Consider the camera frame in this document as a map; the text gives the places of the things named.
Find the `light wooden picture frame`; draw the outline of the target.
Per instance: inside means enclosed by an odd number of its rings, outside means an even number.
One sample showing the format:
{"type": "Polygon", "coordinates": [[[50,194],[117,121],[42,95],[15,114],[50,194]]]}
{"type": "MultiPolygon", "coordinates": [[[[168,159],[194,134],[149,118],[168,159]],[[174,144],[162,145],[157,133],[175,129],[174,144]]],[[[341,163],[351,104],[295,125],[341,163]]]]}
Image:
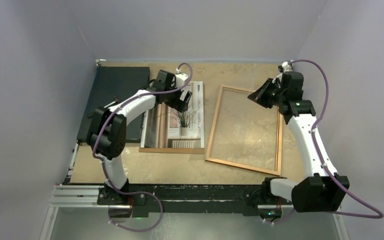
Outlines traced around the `light wooden picture frame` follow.
{"type": "Polygon", "coordinates": [[[251,102],[250,89],[221,85],[205,161],[279,177],[283,118],[274,108],[251,102]]]}

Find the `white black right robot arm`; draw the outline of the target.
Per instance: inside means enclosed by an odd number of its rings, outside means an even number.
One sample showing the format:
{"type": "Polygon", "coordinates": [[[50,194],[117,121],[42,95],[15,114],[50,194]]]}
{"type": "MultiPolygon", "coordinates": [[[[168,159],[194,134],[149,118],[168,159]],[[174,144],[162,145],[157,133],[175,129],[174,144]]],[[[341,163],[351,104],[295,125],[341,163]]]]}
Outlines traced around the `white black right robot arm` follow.
{"type": "Polygon", "coordinates": [[[260,196],[268,204],[283,198],[292,203],[299,213],[335,212],[349,189],[347,176],[339,175],[324,148],[316,127],[316,111],[310,100],[303,99],[304,76],[286,71],[266,82],[247,98],[279,114],[293,133],[305,177],[293,182],[284,177],[268,177],[263,182],[260,196]]]}

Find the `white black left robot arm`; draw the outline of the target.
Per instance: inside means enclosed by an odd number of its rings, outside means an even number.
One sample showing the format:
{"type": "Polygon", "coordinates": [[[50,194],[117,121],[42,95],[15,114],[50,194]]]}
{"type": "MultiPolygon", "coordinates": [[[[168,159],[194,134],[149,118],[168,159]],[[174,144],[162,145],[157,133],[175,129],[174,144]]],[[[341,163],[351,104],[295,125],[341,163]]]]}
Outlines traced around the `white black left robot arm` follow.
{"type": "Polygon", "coordinates": [[[188,109],[191,91],[184,88],[193,75],[160,70],[155,79],[139,89],[132,96],[111,107],[95,109],[86,142],[91,147],[92,156],[99,160],[105,181],[109,187],[109,197],[118,205],[126,203],[129,191],[125,188],[128,179],[119,159],[126,146],[127,127],[132,120],[157,105],[165,104],[179,112],[188,109]]]}

